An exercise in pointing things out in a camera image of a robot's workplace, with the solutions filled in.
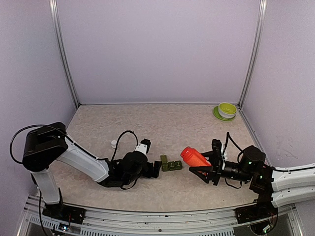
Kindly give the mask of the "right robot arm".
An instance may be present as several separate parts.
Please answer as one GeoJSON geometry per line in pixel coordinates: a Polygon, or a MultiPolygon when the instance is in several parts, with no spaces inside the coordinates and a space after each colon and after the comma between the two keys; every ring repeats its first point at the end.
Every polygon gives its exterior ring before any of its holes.
{"type": "Polygon", "coordinates": [[[257,203],[252,206],[252,214],[262,218],[274,208],[313,200],[315,198],[315,165],[276,168],[265,163],[266,154],[255,146],[239,149],[237,162],[226,159],[226,148],[232,142],[230,134],[225,143],[212,140],[212,150],[199,153],[193,151],[199,163],[189,167],[189,171],[206,184],[218,185],[220,179],[248,183],[249,189],[258,194],[257,203]]]}

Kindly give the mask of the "green pill organizer box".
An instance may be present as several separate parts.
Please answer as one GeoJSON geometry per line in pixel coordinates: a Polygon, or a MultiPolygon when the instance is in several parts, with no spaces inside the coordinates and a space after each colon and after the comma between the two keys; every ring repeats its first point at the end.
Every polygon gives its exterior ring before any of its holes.
{"type": "Polygon", "coordinates": [[[181,170],[183,168],[182,162],[180,160],[168,161],[166,155],[161,155],[160,160],[163,172],[181,170]]]}

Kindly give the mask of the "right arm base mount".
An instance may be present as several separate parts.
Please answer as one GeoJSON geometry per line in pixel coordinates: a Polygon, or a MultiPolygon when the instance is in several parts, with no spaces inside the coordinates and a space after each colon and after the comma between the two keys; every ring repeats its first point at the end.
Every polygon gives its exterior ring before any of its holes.
{"type": "Polygon", "coordinates": [[[278,214],[279,210],[271,203],[272,197],[266,194],[260,194],[254,203],[250,206],[237,207],[235,215],[238,224],[256,221],[278,214]]]}

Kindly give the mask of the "small white pill bottle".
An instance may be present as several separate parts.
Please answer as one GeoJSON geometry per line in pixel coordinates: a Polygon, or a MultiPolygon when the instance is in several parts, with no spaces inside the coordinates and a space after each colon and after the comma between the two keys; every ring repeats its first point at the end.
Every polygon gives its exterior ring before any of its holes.
{"type": "Polygon", "coordinates": [[[116,141],[116,140],[113,140],[113,141],[111,142],[111,147],[112,147],[112,148],[116,148],[116,147],[117,147],[117,141],[116,141]]]}

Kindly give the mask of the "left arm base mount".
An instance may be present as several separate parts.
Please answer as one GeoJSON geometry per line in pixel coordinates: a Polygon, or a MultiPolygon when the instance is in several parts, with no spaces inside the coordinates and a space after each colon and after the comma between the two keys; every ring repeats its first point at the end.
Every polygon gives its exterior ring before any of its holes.
{"type": "Polygon", "coordinates": [[[83,224],[86,210],[77,206],[69,206],[63,203],[62,195],[57,204],[45,204],[43,215],[68,223],[83,224]]]}

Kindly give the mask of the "orange pill bottle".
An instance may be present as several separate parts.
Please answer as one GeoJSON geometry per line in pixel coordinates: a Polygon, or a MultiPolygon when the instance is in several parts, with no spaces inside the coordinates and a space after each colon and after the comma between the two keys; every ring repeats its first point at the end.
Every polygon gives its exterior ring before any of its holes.
{"type": "Polygon", "coordinates": [[[186,147],[180,156],[189,167],[211,167],[211,163],[194,148],[186,147]]]}

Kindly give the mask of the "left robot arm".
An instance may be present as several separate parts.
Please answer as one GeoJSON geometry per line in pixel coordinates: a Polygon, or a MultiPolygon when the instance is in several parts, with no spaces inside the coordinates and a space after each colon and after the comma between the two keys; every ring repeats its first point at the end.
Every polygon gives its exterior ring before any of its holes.
{"type": "Polygon", "coordinates": [[[115,156],[100,158],[75,142],[66,132],[62,122],[49,125],[35,124],[18,130],[12,137],[9,153],[13,155],[13,143],[16,137],[28,130],[22,160],[12,160],[27,169],[40,191],[45,206],[59,219],[69,214],[69,208],[63,203],[61,190],[57,187],[49,166],[63,162],[105,188],[132,188],[139,178],[158,178],[161,162],[149,162],[147,154],[151,142],[143,139],[136,142],[134,151],[128,152],[122,159],[115,156]]]}

